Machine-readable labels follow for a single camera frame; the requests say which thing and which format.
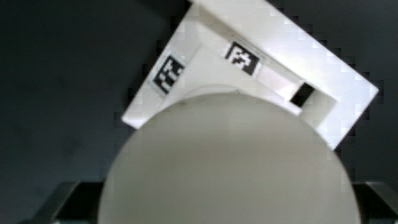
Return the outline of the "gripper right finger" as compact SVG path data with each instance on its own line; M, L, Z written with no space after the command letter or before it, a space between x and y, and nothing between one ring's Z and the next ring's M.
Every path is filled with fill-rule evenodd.
M384 182L356 182L352 187L361 224L398 224L398 192Z

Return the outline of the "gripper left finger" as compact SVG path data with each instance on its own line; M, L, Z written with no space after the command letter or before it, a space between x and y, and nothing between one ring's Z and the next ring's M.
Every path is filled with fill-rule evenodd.
M102 190L102 182L63 182L20 224L98 224Z

